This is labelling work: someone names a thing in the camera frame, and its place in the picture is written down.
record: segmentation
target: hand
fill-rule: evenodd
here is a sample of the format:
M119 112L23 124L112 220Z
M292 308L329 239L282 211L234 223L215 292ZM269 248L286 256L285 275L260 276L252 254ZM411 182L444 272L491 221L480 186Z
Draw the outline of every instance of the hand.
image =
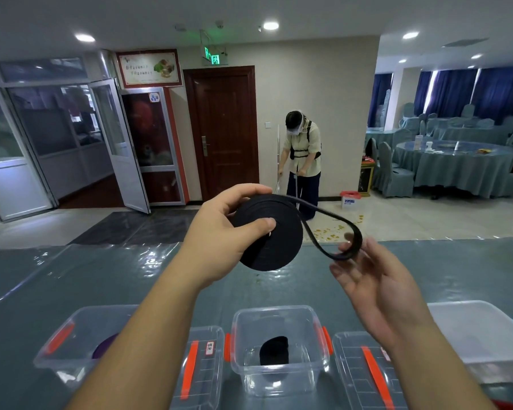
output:
M241 255L254 241L276 227L274 219L258 219L233 227L226 217L235 212L247 197L271 194L272 189L260 184L238 184L205 202L192 221L176 257L186 263L186 279L204 288L233 269Z
M345 237L348 243L340 244L340 251L351 246L353 235ZM410 272L373 238L363 240L354 259L332 263L330 271L363 326L389 353L415 330L436 327Z

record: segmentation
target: dark blue pants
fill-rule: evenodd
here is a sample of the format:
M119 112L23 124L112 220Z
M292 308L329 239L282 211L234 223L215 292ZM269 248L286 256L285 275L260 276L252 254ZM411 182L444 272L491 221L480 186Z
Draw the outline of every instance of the dark blue pants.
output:
M319 199L319 179L321 173L314 175L313 177L298 177L298 196L296 195L296 187L294 183L294 174L289 173L289 185L287 186L287 195L293 197L299 197L309 204L317 206ZM315 210L300 205L300 214L304 220L313 219L315 216Z

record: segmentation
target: sticker on door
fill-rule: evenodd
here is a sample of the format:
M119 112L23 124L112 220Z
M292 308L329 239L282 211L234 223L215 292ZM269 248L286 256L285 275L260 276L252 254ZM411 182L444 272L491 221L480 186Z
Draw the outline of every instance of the sticker on door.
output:
M160 94L157 92L150 92L148 94L148 96L150 96L151 102L159 102L160 101Z

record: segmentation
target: door handle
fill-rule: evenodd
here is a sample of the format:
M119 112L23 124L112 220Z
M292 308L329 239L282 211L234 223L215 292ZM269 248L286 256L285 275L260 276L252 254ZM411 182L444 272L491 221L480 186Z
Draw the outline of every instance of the door handle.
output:
M203 146L203 156L207 157L207 138L205 136L201 137L201 145Z

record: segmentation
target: person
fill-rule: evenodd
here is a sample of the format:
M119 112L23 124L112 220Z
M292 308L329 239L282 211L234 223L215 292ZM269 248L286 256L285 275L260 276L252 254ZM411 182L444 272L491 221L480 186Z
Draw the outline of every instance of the person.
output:
M276 226L274 219L258 219L233 227L227 215L247 197L269 193L269 187L240 184L201 206L177 255L74 394L68 410L169 408L199 292L225 277L246 248ZM347 241L339 249L349 245ZM409 408L494 409L395 255L367 238L355 259L335 262L330 270L366 330L391 357Z
M278 174L283 174L283 167L290 157L293 162L290 167L287 195L299 197L317 206L321 177L321 133L317 124L310 121L300 110L289 112L285 118L285 125L287 137L283 144ZM315 210L309 207L300 205L299 210L304 220L313 219L315 216Z

